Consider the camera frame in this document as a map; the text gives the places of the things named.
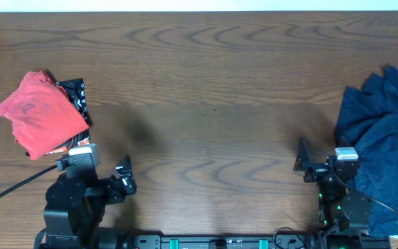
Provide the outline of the orange soccer t-shirt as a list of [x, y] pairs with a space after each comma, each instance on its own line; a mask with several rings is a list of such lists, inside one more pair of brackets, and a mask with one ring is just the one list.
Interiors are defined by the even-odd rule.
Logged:
[[64, 91], [43, 71], [24, 75], [18, 88], [0, 103], [0, 116], [11, 121], [15, 140], [31, 160], [89, 128]]

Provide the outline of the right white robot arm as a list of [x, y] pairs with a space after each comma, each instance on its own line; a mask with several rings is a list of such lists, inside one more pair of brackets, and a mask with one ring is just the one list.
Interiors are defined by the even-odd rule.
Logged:
[[304, 139], [298, 143], [293, 170], [303, 172], [303, 181], [319, 188], [319, 221], [323, 229], [303, 239], [304, 248], [390, 248], [388, 237], [366, 234], [372, 201], [346, 182], [357, 175], [359, 155], [352, 147], [337, 147], [323, 163], [314, 163]]

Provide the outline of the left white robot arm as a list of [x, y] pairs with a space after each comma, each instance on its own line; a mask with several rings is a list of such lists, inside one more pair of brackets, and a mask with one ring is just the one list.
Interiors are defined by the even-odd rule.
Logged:
[[126, 232], [101, 228], [107, 205], [123, 203], [135, 194], [130, 156], [115, 167], [116, 175], [98, 178], [99, 164], [92, 154], [65, 155], [56, 160], [63, 172], [46, 192], [46, 227], [35, 237], [35, 248], [130, 249], [133, 239]]

